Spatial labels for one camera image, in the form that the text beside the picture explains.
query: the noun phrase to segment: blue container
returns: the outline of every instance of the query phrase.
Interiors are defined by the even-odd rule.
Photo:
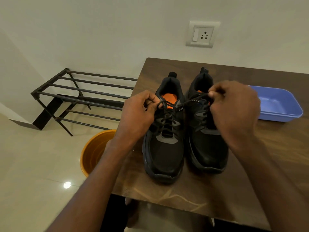
[[[288,122],[303,115],[303,109],[291,92],[285,89],[250,86],[261,100],[259,119]]]

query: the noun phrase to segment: sneaker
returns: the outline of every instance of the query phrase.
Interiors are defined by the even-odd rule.
[[[154,115],[142,146],[148,175],[165,184],[174,183],[183,166],[183,105],[184,96],[175,72],[170,72],[156,95],[163,106]]]
[[[228,147],[214,124],[207,95],[213,85],[208,69],[202,67],[185,95],[185,112],[188,128],[185,142],[188,158],[203,172],[219,174],[226,167]]]

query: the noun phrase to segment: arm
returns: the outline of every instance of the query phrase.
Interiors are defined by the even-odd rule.
[[[212,86],[209,96],[215,124],[244,167],[272,230],[309,231],[309,203],[254,134],[260,114],[256,92],[224,81]]]
[[[117,132],[101,160],[46,231],[99,231],[122,163],[147,132],[159,102],[149,91],[125,101]]]

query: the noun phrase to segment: orange bucket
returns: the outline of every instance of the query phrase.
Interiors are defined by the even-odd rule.
[[[113,139],[116,129],[105,130],[93,136],[84,146],[80,156],[80,167],[87,177],[93,171],[103,152],[106,143]]]

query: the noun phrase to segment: shoe sole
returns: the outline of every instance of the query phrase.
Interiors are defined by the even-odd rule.
[[[188,92],[189,91],[187,91],[184,95],[185,101],[189,100],[189,93]],[[196,167],[199,171],[209,173],[209,174],[220,174],[225,170],[225,167],[223,169],[216,169],[216,168],[213,168],[213,167],[205,167],[196,159],[196,157],[193,153],[192,147],[191,147],[188,129],[185,132],[185,138],[184,139],[185,139],[184,140],[185,147],[187,149],[187,158],[193,164],[193,166]]]
[[[150,170],[150,167],[148,166],[147,160],[146,160],[146,144],[145,144],[145,140],[146,140],[146,135],[144,136],[144,140],[143,140],[143,146],[141,151],[143,152],[143,160],[144,160],[144,168],[146,173],[155,181],[160,182],[162,184],[172,184],[174,183],[180,176],[181,172],[182,172],[182,168],[183,166],[180,168],[179,173],[175,176],[175,177],[171,177],[169,175],[165,175],[165,174],[155,174],[154,172],[152,172]]]

